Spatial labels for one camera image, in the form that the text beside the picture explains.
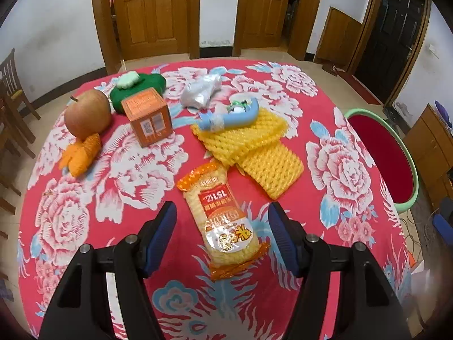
orange plush carrot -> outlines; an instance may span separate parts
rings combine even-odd
[[[76,141],[64,151],[60,168],[67,166],[71,175],[77,178],[88,170],[100,150],[101,138],[97,133],[87,137],[83,143]]]

light green rim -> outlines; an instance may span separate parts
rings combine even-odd
[[[354,115],[364,115],[364,116],[367,116],[367,117],[370,117],[370,118],[376,120],[379,124],[381,124],[384,128],[386,128],[390,134],[392,134],[393,138],[395,138],[395,140],[398,142],[399,146],[403,150],[404,154],[406,155],[406,159],[409,162],[409,166],[411,167],[411,171],[412,171],[412,178],[414,180],[414,189],[412,190],[411,198],[407,202],[395,203],[396,211],[398,212],[398,215],[400,215],[401,213],[406,212],[408,209],[410,209],[414,205],[415,200],[417,199],[417,196],[418,196],[418,174],[417,174],[417,169],[415,168],[415,164],[412,159],[412,156],[409,153],[409,151],[407,150],[407,148],[404,145],[401,138],[395,132],[395,130],[393,130],[391,128],[391,126],[388,125],[388,123],[384,119],[382,119],[381,117],[376,115],[374,112],[371,112],[371,111],[365,110],[365,109],[349,110],[345,114],[345,117],[346,117],[346,119],[349,119],[351,116],[354,116]]]

cardboard box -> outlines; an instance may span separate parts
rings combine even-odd
[[[142,147],[160,141],[173,131],[167,103],[154,88],[125,98],[121,104]]]

white label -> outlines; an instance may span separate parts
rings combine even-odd
[[[165,129],[164,118],[160,112],[158,114],[154,115],[152,117],[152,119],[153,119],[154,129],[156,130],[156,133]]]
[[[145,137],[150,137],[154,134],[153,126],[151,125],[151,121],[149,119],[141,121],[140,125]]]
[[[228,226],[220,225],[205,231],[209,245],[222,253],[234,253],[244,249],[253,238],[253,229],[247,217],[234,222],[228,221]]]

wooden cabinet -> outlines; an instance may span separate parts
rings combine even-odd
[[[453,186],[447,175],[453,168],[453,137],[428,105],[403,142],[412,155],[435,210],[442,198],[453,197]]]

